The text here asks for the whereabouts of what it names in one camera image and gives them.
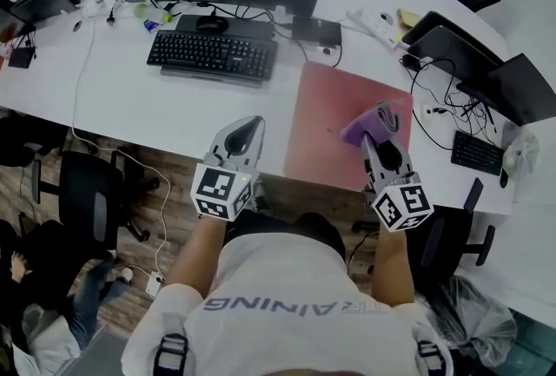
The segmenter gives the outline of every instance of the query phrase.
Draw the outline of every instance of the hand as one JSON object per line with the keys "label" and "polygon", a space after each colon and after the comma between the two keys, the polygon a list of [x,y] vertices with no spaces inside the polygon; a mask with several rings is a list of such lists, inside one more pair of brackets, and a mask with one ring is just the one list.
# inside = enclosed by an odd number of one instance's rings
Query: hand
{"label": "hand", "polygon": [[22,254],[14,253],[11,255],[11,279],[17,283],[21,283],[23,277],[32,271],[29,269],[29,263]]}

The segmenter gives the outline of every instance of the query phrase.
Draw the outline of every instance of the power strip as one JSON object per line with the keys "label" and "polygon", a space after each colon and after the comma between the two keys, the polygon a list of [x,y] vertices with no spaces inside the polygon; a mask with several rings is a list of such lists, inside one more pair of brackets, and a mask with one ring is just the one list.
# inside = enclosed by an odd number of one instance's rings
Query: power strip
{"label": "power strip", "polygon": [[393,25],[388,24],[380,14],[376,15],[368,10],[348,12],[347,17],[374,36],[388,49],[394,50],[398,45],[397,32]]}

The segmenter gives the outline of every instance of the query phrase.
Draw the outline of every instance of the wooden floor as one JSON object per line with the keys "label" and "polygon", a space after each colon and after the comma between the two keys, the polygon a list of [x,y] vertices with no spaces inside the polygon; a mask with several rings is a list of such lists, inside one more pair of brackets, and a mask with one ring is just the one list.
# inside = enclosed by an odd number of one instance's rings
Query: wooden floor
{"label": "wooden floor", "polygon": [[[98,143],[106,148],[120,146],[133,148],[140,162],[158,169],[170,180],[172,189],[164,209],[168,241],[159,253],[162,271],[167,272],[197,220],[195,208],[189,199],[197,160],[151,148],[131,146],[104,137],[100,137]],[[71,134],[67,137],[65,150],[87,152],[85,145],[73,138]],[[99,156],[109,160],[110,153],[102,152]],[[44,181],[57,184],[60,163],[61,159],[57,151],[43,158]],[[41,205],[36,205],[32,201],[30,175],[29,167],[25,170],[0,167],[0,218],[11,223],[17,230],[17,217],[20,212],[26,213],[37,223],[58,220],[56,196],[42,194]],[[146,178],[154,176],[156,173],[152,171],[145,173]],[[364,216],[360,194],[274,176],[263,176],[262,182],[268,202],[276,216],[286,221],[293,221],[299,215],[309,211],[324,215],[338,227],[346,244],[347,255],[351,254],[355,244],[361,239],[361,234],[353,234],[350,231],[353,222]],[[148,229],[151,233],[150,239],[145,243],[139,243],[125,228],[120,229],[118,236],[118,255],[123,263],[137,265],[149,273],[155,270],[155,252],[164,238],[160,208],[168,187],[163,183],[164,181],[161,181],[161,186],[156,191],[146,194],[133,207],[134,224],[140,229]],[[374,246],[375,240],[369,238],[358,250],[351,266],[351,277],[362,291],[369,289],[371,277],[367,275],[367,269],[374,259]],[[131,290],[120,300],[103,307],[100,312],[102,320],[128,332],[134,329],[151,302],[145,293],[148,277],[138,269],[134,271],[135,277],[132,280]]]}

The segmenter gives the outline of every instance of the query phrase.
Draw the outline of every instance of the white t-shirt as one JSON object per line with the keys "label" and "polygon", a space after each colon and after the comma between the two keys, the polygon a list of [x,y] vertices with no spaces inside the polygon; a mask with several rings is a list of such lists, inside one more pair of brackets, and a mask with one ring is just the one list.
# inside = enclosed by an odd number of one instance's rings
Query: white t-shirt
{"label": "white t-shirt", "polygon": [[426,323],[414,304],[392,309],[362,294],[331,247],[285,233],[231,241],[206,300],[185,285],[165,287],[129,339],[126,376],[152,375],[162,337],[175,332],[169,320],[188,338],[188,376],[417,375],[412,326]]}
{"label": "white t-shirt", "polygon": [[27,307],[23,332],[30,354],[14,345],[14,365],[19,376],[57,374],[64,364],[81,353],[68,321],[55,311],[44,311],[38,305]]}

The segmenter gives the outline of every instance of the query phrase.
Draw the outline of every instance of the white desk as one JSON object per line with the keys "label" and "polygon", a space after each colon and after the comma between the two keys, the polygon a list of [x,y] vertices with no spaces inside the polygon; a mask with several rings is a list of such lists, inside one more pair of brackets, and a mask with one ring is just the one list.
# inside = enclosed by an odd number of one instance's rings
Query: white desk
{"label": "white desk", "polygon": [[[455,0],[319,0],[314,15],[337,21],[347,10],[361,7],[385,11],[392,16],[398,8],[421,15],[437,10],[500,58],[508,58],[504,39]],[[207,9],[191,11],[195,12],[207,13]],[[196,158],[202,158],[222,127],[246,115],[262,115],[267,122],[267,132],[258,168],[264,173],[283,175],[303,64],[302,54],[294,44],[281,41],[272,81],[260,90],[253,90],[162,77],[158,68],[145,64],[154,37],[148,35],[137,20],[121,19],[110,28],[105,18],[99,18],[96,23],[85,22],[73,33],[72,27],[78,19],[77,14],[60,16],[51,27],[37,32],[37,59],[29,69],[12,69],[4,64],[0,73],[0,105],[70,125],[76,83],[81,73],[77,128]],[[343,40],[340,69],[409,90],[410,79],[398,63],[400,50],[389,52],[373,38],[350,30],[343,31]],[[447,80],[448,76],[436,68],[420,76],[421,82],[430,81],[429,87],[437,82],[438,96],[444,92]],[[432,100],[427,93],[415,91],[415,96],[417,100]],[[495,115],[495,118],[501,128],[502,117]],[[453,130],[453,121],[448,115],[447,118],[437,117],[429,132],[449,147]],[[436,148],[415,122],[410,154],[434,204],[461,208],[478,176],[485,190],[477,210],[510,214],[512,184],[502,190],[498,178],[493,175],[455,167],[450,163],[450,153]]]}

